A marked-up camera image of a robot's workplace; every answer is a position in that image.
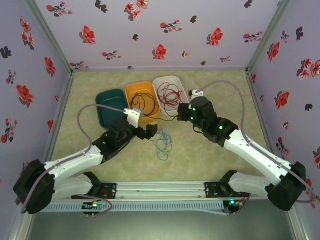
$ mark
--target white plastic tray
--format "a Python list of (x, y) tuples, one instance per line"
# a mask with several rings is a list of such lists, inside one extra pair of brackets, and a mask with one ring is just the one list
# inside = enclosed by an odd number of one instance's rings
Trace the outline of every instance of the white plastic tray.
[[(174, 84), (177, 86), (177, 89), (178, 91), (180, 92), (181, 91), (181, 104), (188, 104), (189, 103), (189, 99), (188, 99), (188, 96), (185, 92), (185, 89), (184, 87), (182, 86), (182, 83), (180, 81), (180, 79), (176, 76), (163, 76), (163, 77), (159, 77), (157, 79), (155, 79), (153, 81), (153, 88), (154, 88), (154, 91), (155, 91), (155, 94), (158, 98), (158, 102), (160, 104), (160, 108), (161, 108), (161, 111), (164, 115), (168, 116), (176, 116), (178, 114), (178, 106), (179, 105), (176, 105), (175, 107), (172, 107), (172, 106), (169, 106), (169, 105), (165, 105), (164, 103), (161, 103), (161, 100), (159, 99), (159, 96), (158, 96), (158, 92), (160, 94), (160, 96), (162, 96), (162, 90), (166, 87), (166, 84), (164, 83), (169, 83), (169, 84)], [(167, 97), (168, 100), (174, 100), (176, 98), (176, 95), (170, 95)]]

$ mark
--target orange plastic tray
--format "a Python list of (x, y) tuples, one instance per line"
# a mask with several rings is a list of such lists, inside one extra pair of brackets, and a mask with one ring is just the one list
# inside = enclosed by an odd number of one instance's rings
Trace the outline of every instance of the orange plastic tray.
[[(152, 100), (152, 98), (148, 97), (147, 95), (135, 97), (136, 94), (150, 94), (155, 102)], [(144, 117), (139, 121), (140, 124), (152, 121), (152, 118), (157, 118), (161, 112), (161, 108), (155, 93), (154, 86), (149, 81), (141, 81), (128, 85), (125, 89), (125, 97), (128, 102), (129, 108), (143, 109)]]

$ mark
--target floral wallpaper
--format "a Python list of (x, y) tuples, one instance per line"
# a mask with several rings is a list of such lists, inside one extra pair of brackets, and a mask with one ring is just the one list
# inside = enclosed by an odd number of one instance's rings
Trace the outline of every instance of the floral wallpaper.
[[(276, 154), (304, 164), (317, 194), (314, 203), (296, 204), (310, 240), (320, 236), (320, 32), (314, 27), (319, 11), (317, 0), (292, 1), (251, 71)], [(308, 191), (301, 196), (310, 197)]]
[(13, 186), (29, 162), (43, 161), (68, 73), (23, 1), (2, 4), (0, 22), (0, 239), (6, 240), (20, 210)]
[(245, 68), (279, 5), (279, 0), (35, 2), (76, 71)]

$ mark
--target teal plastic tray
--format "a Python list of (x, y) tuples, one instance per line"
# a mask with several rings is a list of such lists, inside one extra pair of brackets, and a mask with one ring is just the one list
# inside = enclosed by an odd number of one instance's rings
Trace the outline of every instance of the teal plastic tray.
[[(112, 89), (99, 93), (95, 98), (95, 103), (122, 110), (128, 108), (125, 93), (121, 89)], [(103, 107), (97, 107), (97, 113), (100, 126), (105, 130), (108, 130), (117, 119), (125, 116), (123, 112)]]

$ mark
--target robotic arm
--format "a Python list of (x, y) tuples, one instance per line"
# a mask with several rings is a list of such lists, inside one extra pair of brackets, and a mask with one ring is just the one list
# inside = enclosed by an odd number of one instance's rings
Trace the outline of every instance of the robotic arm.
[(125, 109), (124, 114), (126, 115), (124, 118), (117, 119), (107, 132), (93, 142), (90, 151), (86, 154), (84, 154), (84, 149), (56, 161), (41, 163), (39, 160), (35, 160), (28, 165), (13, 187), (14, 192), (23, 203), (36, 180), (45, 171), (56, 166), (36, 186), (26, 205), (28, 213), (36, 214), (48, 206), (51, 201), (75, 195), (95, 197), (101, 190), (101, 182), (92, 172), (85, 172), (77, 177), (71, 176), (111, 160), (133, 138), (149, 140), (157, 133), (157, 124), (148, 124), (146, 130), (138, 126), (138, 121), (143, 116), (140, 109)]
[(290, 169), (304, 181), (306, 181), (306, 168), (299, 162), (292, 165), (278, 158), (247, 137), (250, 141), (248, 144), (237, 125), (217, 116), (212, 103), (204, 97), (203, 92), (196, 93), (194, 90), (189, 95), (191, 103), (182, 103), (178, 107), (178, 121), (191, 122), (193, 127), (200, 129), (209, 141), (241, 156), (265, 176), (244, 175), (230, 170), (220, 181), (221, 190), (226, 194), (233, 190), (237, 193), (268, 197), (277, 208), (289, 211), (306, 187), (279, 165)]

